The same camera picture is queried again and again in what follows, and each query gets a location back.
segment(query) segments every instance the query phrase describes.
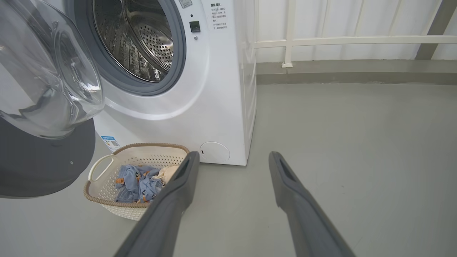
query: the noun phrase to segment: basket rim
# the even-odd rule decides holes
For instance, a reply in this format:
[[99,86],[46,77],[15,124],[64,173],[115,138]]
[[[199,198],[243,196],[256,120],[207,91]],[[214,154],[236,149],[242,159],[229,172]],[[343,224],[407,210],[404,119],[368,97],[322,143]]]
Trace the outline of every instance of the basket rim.
[[[182,145],[166,144],[166,143],[136,143],[136,144],[130,144],[130,145],[126,145],[124,147],[119,148],[118,150],[116,150],[113,153],[113,155],[116,155],[125,149],[129,149],[132,147],[143,147],[143,146],[160,146],[160,147],[178,148],[178,149],[184,150],[186,152],[186,154],[190,153],[189,149],[187,149],[185,146],[182,146]],[[109,206],[115,206],[115,207],[125,207],[125,208],[148,208],[151,204],[151,202],[150,203],[120,203],[120,202],[114,202],[114,201],[109,201],[109,200],[104,200],[104,199],[100,199],[97,197],[93,197],[89,194],[90,183],[91,182],[89,180],[86,181],[86,183],[84,184],[83,193],[84,193],[84,196],[92,202],[100,203],[103,205],[109,205]]]

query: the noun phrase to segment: square button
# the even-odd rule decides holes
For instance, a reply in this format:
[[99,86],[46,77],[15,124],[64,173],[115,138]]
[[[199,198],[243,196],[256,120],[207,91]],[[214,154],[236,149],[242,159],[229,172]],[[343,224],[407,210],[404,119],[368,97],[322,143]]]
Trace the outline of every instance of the square button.
[[189,22],[192,32],[200,32],[200,23],[198,21]]

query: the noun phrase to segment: laundry basket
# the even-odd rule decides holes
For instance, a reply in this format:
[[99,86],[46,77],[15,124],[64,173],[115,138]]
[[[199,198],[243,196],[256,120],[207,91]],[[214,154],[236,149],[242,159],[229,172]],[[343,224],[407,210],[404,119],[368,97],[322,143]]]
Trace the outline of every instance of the laundry basket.
[[[140,220],[149,203],[114,202],[118,194],[115,181],[122,165],[149,165],[163,168],[181,164],[189,150],[182,145],[171,144],[132,144],[122,147],[111,155],[100,158],[90,169],[89,180],[84,185],[84,196],[92,202],[101,204],[110,212],[130,220]],[[97,177],[92,178],[94,170],[106,159],[111,163]]]

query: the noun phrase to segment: white railing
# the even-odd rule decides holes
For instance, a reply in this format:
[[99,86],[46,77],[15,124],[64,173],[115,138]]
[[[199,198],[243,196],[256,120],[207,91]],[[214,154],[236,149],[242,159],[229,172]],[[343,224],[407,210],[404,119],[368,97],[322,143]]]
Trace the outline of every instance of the white railing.
[[[457,36],[427,36],[427,33],[433,23],[433,20],[438,12],[442,0],[438,0],[436,7],[430,16],[427,26],[424,28],[421,35],[417,36],[393,36],[393,28],[396,27],[398,22],[398,15],[403,7],[404,0],[399,0],[393,15],[393,19],[390,23],[388,36],[376,36],[376,37],[361,37],[360,36],[360,25],[361,18],[364,15],[365,0],[362,0],[361,7],[357,17],[357,23],[354,31],[354,37],[326,37],[327,19],[329,16],[329,6],[331,0],[327,0],[325,14],[323,17],[323,25],[321,29],[321,37],[314,38],[303,38],[294,39],[294,28],[295,28],[295,13],[297,0],[288,0],[289,8],[287,12],[287,29],[286,39],[283,40],[269,40],[269,41],[257,41],[255,43],[256,48],[273,48],[273,47],[285,47],[285,58],[282,64],[283,68],[292,67],[292,47],[294,46],[312,46],[312,45],[337,45],[337,44],[385,44],[385,43],[440,43],[440,44],[456,44]],[[255,0],[255,15],[256,15],[256,31],[259,31],[259,0]]]

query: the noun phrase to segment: blue clothing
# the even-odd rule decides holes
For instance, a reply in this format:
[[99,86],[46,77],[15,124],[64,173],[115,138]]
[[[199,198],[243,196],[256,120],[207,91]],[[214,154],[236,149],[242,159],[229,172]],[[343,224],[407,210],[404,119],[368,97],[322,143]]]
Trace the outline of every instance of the blue clothing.
[[162,179],[143,179],[140,181],[139,190],[141,192],[140,201],[147,203],[157,196],[165,183]]
[[115,202],[121,203],[133,203],[140,199],[139,182],[141,180],[149,180],[152,176],[159,173],[160,169],[155,169],[151,166],[133,166],[123,165],[119,168],[119,174],[117,178],[123,178],[124,183],[115,184],[115,188],[119,190],[116,196]]

